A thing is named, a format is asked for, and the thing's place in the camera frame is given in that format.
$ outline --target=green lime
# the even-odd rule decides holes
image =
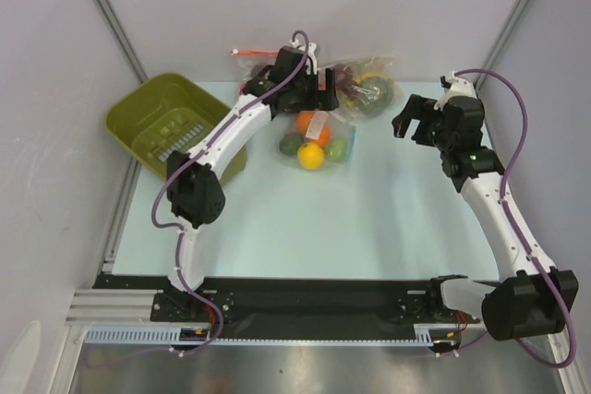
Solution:
[[[348,142],[344,138],[334,138],[329,140],[324,147],[326,157],[330,161],[343,162],[347,160]]]
[[[279,151],[286,156],[293,157],[297,154],[299,147],[304,145],[304,136],[299,133],[287,133],[279,142]]]

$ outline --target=green plastic bin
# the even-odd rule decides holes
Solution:
[[[207,136],[230,108],[193,82],[174,73],[151,78],[113,106],[107,131],[138,161],[166,179],[166,160],[173,150],[187,152]],[[222,185],[245,169],[242,148],[223,173]]]

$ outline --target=light blue table surface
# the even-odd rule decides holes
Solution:
[[[228,104],[238,85],[201,87]],[[476,216],[442,172],[439,152],[392,135],[391,120],[410,93],[441,95],[436,83],[401,83],[404,100],[356,122],[345,166],[304,171],[280,162],[286,126],[278,117],[247,143],[247,168],[224,190],[222,216],[202,242],[211,248],[207,275],[308,279],[429,279],[464,274],[499,277]],[[127,215],[114,274],[168,275],[175,230],[158,230],[151,204],[163,183],[142,168]],[[173,219],[170,204],[159,208]]]

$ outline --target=white label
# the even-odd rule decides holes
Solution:
[[[306,137],[313,140],[320,137],[320,132],[326,124],[326,119],[329,118],[329,114],[326,111],[316,111],[310,119],[310,125],[308,125],[308,131],[306,131]]]

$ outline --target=yellow fruit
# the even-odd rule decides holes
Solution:
[[[315,170],[324,163],[324,150],[318,143],[308,142],[297,150],[297,159],[307,170]]]

